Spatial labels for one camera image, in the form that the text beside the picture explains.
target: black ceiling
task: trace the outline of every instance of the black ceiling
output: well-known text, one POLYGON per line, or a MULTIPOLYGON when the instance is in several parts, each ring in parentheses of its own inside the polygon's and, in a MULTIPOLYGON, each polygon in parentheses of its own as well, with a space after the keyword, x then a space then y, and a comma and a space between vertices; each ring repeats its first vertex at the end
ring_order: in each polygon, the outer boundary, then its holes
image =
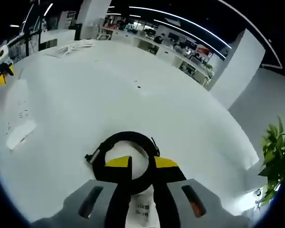
MULTIPOLYGON (((5 9, 9 13, 9 16, 5 18, 8 24, 21 24, 23 18, 27 14, 30 1, 23 0, 21 7, 19 7, 19 2, 20 1, 11 1, 9 2, 8 7, 5 4, 5 9)), ((54 2, 52 9, 48 13, 49 15, 52 15, 63 10, 79 10, 82 0, 41 0, 41 2, 45 8, 49 3, 54 2)), ((280 0, 278 2, 269 2, 267 0, 225 0, 225 2, 244 14, 254 25, 256 25, 267 39, 271 40, 271 45, 276 51, 283 69, 268 69, 285 75, 285 0, 280 0)), ((227 43, 232 43, 237 35, 247 28, 266 49, 263 63, 279 65, 271 49, 256 30, 236 12, 220 3, 218 0, 112 0, 111 6, 115 6, 115 8, 112 9, 112 12, 119 12, 125 16, 129 14, 141 15, 141 19, 150 22, 153 22, 153 19, 162 20, 169 16, 146 10, 129 9, 129 6, 146 7, 172 13, 205 27, 227 43)), ((217 41, 208 33, 202 32, 200 29, 197 29, 190 24, 182 23, 181 28, 200 37, 218 50, 224 47, 221 42, 217 41)), ((15 30, 13 30, 13 28, 8 28, 7 33, 11 35, 12 33, 15 33, 15 30)))

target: yellow object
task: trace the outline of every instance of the yellow object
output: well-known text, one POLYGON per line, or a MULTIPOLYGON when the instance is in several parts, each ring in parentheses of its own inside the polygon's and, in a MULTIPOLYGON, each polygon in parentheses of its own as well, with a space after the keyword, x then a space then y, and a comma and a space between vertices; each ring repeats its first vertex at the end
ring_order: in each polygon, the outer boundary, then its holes
POLYGON ((1 85, 5 85, 6 84, 5 78, 4 78, 4 76, 2 74, 0 75, 0 84, 1 85))
POLYGON ((157 168, 178 167, 178 165, 170 159, 161 158, 157 156, 154 156, 154 158, 155 158, 157 168))
POLYGON ((15 71, 14 71, 14 65, 10 65, 10 70, 13 72, 13 74, 15 74, 15 71))
POLYGON ((130 156, 124 156, 121 158, 115 158, 107 162, 105 166, 110 167, 128 167, 128 161, 130 156))

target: white pillar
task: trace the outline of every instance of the white pillar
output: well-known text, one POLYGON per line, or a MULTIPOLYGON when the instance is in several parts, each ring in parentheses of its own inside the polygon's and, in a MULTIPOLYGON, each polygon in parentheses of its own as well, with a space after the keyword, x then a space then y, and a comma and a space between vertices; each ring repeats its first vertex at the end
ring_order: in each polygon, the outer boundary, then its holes
POLYGON ((239 34, 222 67, 215 73, 210 93, 229 109, 256 74, 265 49, 247 29, 239 34))
POLYGON ((105 18, 111 0, 84 0, 81 4, 77 23, 82 23, 80 38, 91 38, 93 26, 98 25, 99 19, 105 18))

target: potted plant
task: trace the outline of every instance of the potted plant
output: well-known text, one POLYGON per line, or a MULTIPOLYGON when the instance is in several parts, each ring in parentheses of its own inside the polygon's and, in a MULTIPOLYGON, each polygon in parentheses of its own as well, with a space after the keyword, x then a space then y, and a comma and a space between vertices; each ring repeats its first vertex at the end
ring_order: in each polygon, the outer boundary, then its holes
POLYGON ((267 177, 266 192, 260 200, 262 205, 268 204, 276 195, 277 187, 285 176, 285 132, 281 118, 278 116, 278 128, 272 124, 263 136, 263 154, 265 168, 259 176, 267 177))

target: white table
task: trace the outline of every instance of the white table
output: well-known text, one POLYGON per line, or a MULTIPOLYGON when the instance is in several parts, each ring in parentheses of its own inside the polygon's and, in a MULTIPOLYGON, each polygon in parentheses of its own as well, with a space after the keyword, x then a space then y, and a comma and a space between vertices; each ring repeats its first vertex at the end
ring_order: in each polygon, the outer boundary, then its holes
POLYGON ((102 29, 112 32, 112 40, 132 45, 133 47, 139 47, 139 44, 141 42, 147 42, 153 46, 157 46, 159 48, 158 52, 156 53, 156 56, 158 58, 164 60, 165 62, 168 62, 170 65, 176 68, 179 68, 183 62, 186 62, 187 64, 194 67, 201 75, 203 75, 205 79, 210 79, 207 70, 197 65, 196 63, 192 62, 190 59, 186 58, 185 56, 177 53, 172 47, 158 44, 149 38, 141 37, 133 33, 120 31, 112 28, 106 28, 106 27, 103 27, 102 29))
MULTIPOLYGON (((240 212, 236 200, 246 190, 245 170, 258 157, 238 123, 209 92, 128 45, 98 41, 62 59, 45 55, 56 49, 15 65, 14 79, 21 73, 27 81, 38 126, 13 151, 5 146, 1 118, 13 81, 0 87, 0 180, 29 221, 59 211, 68 195, 93 178, 84 156, 110 135, 129 130, 153 137, 162 157, 216 193, 228 211, 240 212)), ((142 173, 146 161, 125 144, 114 147, 107 159, 124 154, 134 154, 134 176, 142 173)))

